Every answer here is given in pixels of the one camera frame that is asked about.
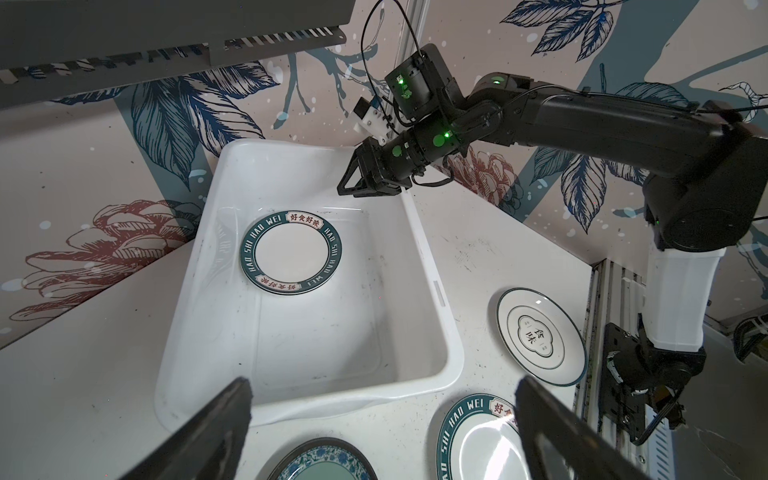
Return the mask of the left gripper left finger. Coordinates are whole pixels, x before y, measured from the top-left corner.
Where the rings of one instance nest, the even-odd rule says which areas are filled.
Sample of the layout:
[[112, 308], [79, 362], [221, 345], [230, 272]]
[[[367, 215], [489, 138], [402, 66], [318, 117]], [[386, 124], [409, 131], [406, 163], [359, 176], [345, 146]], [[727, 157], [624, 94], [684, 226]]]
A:
[[250, 382], [238, 377], [148, 457], [129, 479], [233, 479], [251, 421]]

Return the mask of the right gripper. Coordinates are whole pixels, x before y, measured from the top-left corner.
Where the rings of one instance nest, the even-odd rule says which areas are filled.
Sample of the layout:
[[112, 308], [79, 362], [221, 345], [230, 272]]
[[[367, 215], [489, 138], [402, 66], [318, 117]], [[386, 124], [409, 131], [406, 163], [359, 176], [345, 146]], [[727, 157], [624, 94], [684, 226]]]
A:
[[[339, 195], [355, 198], [397, 196], [412, 176], [444, 157], [466, 154], [469, 143], [446, 122], [419, 123], [380, 146], [358, 146], [337, 185]], [[370, 183], [370, 173], [376, 181]]]

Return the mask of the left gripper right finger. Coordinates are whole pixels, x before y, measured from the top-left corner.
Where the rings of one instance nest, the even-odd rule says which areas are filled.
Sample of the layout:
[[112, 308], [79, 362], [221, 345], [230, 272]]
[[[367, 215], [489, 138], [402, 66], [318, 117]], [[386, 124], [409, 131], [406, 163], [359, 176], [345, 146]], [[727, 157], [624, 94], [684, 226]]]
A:
[[531, 376], [516, 392], [516, 420], [532, 479], [645, 479]]

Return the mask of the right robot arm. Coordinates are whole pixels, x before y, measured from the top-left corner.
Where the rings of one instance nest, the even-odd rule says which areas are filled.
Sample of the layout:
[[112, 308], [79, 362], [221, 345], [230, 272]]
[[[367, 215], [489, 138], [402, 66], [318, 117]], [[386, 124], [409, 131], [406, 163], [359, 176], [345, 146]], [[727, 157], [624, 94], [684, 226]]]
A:
[[610, 354], [607, 392], [670, 391], [669, 414], [701, 373], [705, 310], [728, 247], [742, 239], [767, 185], [767, 137], [715, 103], [703, 112], [573, 91], [503, 73], [463, 95], [452, 79], [394, 73], [387, 81], [412, 125], [386, 144], [365, 139], [337, 191], [396, 196], [425, 168], [475, 141], [549, 147], [646, 171], [652, 231], [636, 343]]

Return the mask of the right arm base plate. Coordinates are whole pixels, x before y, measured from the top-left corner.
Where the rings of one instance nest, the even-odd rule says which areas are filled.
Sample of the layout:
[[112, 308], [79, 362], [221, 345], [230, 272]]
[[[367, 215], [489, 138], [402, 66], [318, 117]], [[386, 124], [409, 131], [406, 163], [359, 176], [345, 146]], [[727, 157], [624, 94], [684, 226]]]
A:
[[599, 419], [611, 421], [635, 446], [645, 444], [663, 423], [685, 422], [682, 391], [662, 384], [643, 364], [638, 337], [614, 323], [604, 328], [598, 395]]

